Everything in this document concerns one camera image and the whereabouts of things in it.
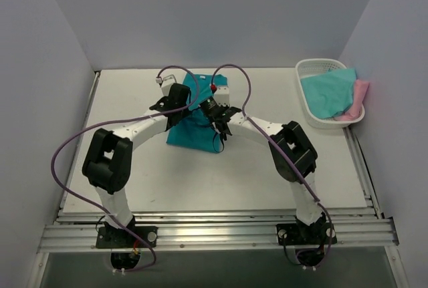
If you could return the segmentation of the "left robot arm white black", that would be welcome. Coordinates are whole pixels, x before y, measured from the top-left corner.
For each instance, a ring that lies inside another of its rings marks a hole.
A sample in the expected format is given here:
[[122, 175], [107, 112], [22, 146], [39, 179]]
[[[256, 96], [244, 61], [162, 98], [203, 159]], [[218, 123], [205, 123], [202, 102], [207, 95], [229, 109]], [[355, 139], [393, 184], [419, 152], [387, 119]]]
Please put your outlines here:
[[108, 211], [106, 227], [112, 229], [110, 238], [119, 247], [130, 246], [135, 238], [135, 218], [125, 191], [131, 175], [133, 151], [154, 136], [170, 130], [191, 113], [187, 108], [190, 87], [173, 83], [163, 94], [144, 114], [144, 120], [114, 130], [96, 130], [84, 159], [82, 174]]

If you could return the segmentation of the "teal t shirt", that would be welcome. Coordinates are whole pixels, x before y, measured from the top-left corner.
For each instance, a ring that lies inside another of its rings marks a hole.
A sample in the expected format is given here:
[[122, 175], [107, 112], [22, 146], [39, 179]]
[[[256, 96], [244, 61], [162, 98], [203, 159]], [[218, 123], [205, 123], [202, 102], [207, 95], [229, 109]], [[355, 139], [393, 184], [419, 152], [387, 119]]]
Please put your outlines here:
[[197, 101], [189, 108], [191, 115], [169, 130], [166, 143], [210, 153], [220, 153], [224, 145], [212, 124], [202, 113], [199, 104], [212, 96], [211, 75], [195, 74], [199, 85]]

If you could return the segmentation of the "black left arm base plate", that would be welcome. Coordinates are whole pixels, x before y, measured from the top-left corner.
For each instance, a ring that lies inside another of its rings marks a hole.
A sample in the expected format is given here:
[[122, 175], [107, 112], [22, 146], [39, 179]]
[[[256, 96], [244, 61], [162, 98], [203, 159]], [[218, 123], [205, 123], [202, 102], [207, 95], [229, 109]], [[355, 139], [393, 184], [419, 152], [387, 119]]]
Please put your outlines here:
[[[158, 228], [154, 226], [136, 226], [132, 232], [143, 239], [150, 247], [156, 247]], [[98, 229], [95, 247], [97, 249], [133, 248], [137, 238], [124, 229], [106, 225]]]

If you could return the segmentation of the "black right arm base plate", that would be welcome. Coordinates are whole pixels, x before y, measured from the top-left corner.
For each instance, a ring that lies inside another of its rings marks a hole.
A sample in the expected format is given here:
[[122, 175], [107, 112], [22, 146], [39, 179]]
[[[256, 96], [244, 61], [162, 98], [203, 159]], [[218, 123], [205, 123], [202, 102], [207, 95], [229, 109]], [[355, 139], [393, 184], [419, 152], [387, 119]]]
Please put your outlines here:
[[327, 245], [330, 240], [328, 224], [308, 226], [303, 223], [282, 223], [276, 225], [279, 245]]

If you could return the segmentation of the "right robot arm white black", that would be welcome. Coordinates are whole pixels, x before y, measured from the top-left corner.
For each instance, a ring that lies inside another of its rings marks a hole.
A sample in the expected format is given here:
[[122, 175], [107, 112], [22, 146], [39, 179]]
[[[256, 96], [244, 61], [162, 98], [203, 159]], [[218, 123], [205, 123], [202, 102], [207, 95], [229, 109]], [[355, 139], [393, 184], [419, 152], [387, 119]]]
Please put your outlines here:
[[248, 116], [236, 107], [221, 106], [209, 97], [199, 105], [202, 113], [222, 136], [240, 136], [269, 147], [278, 174], [290, 183], [296, 218], [297, 235], [305, 243], [321, 235], [317, 223], [322, 216], [320, 199], [314, 186], [317, 151], [299, 123], [273, 123]]

